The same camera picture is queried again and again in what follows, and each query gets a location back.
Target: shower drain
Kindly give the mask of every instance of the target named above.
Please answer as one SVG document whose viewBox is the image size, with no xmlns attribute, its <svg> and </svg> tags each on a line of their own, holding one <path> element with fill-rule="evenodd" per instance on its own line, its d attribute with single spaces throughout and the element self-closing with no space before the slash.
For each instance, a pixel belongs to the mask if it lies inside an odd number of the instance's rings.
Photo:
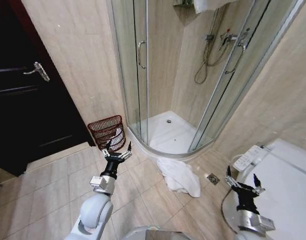
<svg viewBox="0 0 306 240">
<path fill-rule="evenodd" d="M 207 179 L 214 185 L 218 184 L 220 179 L 215 176 L 213 173 L 211 173 L 210 175 L 207 176 Z"/>
</svg>

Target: shower door handle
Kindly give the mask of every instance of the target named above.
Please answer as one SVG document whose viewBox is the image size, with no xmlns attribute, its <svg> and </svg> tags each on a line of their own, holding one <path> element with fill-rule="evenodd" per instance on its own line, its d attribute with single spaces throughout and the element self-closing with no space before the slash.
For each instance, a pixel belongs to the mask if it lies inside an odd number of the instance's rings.
<svg viewBox="0 0 306 240">
<path fill-rule="evenodd" d="M 243 44 L 242 42 L 239 43 L 237 46 L 240 47 L 240 48 L 242 48 L 242 51 L 241 51 L 241 53 L 240 53 L 240 55 L 239 55 L 239 57 L 238 57 L 238 59 L 237 59 L 237 61 L 236 61 L 236 63 L 235 63 L 234 68 L 233 68 L 231 71 L 225 71 L 225 72 L 224 72 L 225 74 L 233 74 L 233 73 L 235 73 L 235 70 L 237 69 L 237 67 L 238 67 L 238 65 L 239 65 L 239 63 L 240 63 L 240 61 L 241 61 L 241 59 L 242 59 L 242 56 L 243 56 L 245 50 L 247 49 L 247 45 L 246 45 L 246 44 Z"/>
<path fill-rule="evenodd" d="M 146 68 L 146 66 L 145 65 L 142 65 L 142 61 L 141 61 L 141 46 L 142 46 L 142 44 L 145 44 L 146 42 L 145 41 L 140 41 L 139 43 L 138 43 L 138 46 L 137 46 L 137 63 L 138 63 L 138 65 L 140 65 L 140 67 L 141 68 L 143 68 L 143 69 L 145 69 Z"/>
</svg>

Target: red wicker basket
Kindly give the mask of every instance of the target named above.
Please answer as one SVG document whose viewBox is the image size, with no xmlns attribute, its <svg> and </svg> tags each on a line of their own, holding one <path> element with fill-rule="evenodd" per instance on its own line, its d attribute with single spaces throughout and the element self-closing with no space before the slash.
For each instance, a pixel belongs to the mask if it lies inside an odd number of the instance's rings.
<svg viewBox="0 0 306 240">
<path fill-rule="evenodd" d="M 121 149 L 125 142 L 125 133 L 120 115 L 111 116 L 99 121 L 91 122 L 87 128 L 100 150 L 104 149 L 109 140 L 112 140 L 109 152 L 116 152 Z"/>
</svg>

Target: bidet control panel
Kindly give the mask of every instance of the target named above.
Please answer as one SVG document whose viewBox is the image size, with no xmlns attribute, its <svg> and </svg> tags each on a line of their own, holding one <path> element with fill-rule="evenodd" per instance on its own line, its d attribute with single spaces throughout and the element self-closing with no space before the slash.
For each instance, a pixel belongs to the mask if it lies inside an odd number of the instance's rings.
<svg viewBox="0 0 306 240">
<path fill-rule="evenodd" d="M 253 145 L 246 153 L 244 153 L 238 160 L 235 161 L 233 167 L 239 172 L 247 168 L 255 160 L 262 159 L 268 153 L 267 150 Z"/>
</svg>

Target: towel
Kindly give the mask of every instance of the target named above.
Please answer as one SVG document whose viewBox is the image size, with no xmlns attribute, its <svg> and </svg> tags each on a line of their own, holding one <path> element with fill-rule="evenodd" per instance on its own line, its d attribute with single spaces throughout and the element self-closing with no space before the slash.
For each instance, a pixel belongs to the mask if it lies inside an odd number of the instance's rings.
<svg viewBox="0 0 306 240">
<path fill-rule="evenodd" d="M 200 197 L 200 180 L 192 172 L 190 165 L 173 159 L 159 159 L 157 166 L 161 170 L 169 190 L 188 193 L 194 198 Z"/>
<path fill-rule="evenodd" d="M 216 10 L 227 3 L 234 2 L 236 0 L 194 0 L 195 13 L 199 14 L 206 10 Z"/>
</svg>

